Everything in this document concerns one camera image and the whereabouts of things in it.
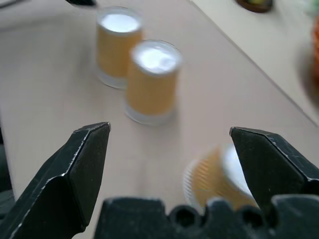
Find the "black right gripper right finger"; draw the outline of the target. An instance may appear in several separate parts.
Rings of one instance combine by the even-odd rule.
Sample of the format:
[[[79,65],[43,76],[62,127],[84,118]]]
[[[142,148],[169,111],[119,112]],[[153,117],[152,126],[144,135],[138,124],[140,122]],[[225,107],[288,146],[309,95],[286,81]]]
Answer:
[[[247,185],[259,208],[268,211],[275,195],[319,196],[319,168],[276,133],[232,127]]]

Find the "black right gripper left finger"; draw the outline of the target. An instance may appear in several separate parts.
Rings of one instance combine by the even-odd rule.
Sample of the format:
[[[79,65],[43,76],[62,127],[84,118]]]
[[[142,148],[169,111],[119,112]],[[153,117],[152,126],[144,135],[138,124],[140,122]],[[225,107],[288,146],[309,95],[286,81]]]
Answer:
[[[111,126],[74,131],[38,170],[0,224],[0,239],[72,239],[88,227],[100,191]]]

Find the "orange fruit in dark dish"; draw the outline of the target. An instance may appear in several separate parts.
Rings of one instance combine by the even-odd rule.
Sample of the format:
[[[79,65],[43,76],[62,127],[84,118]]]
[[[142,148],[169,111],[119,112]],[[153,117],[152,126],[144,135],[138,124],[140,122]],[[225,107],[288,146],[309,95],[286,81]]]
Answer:
[[[298,67],[304,92],[319,111],[319,15],[314,17],[310,41],[300,50]]]

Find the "dark round bowl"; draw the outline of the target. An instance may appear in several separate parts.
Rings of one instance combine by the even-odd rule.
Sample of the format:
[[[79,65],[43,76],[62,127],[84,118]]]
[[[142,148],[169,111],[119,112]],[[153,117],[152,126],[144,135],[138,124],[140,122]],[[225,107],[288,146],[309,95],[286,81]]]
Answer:
[[[273,0],[235,0],[241,7],[255,13],[267,13],[273,7]]]

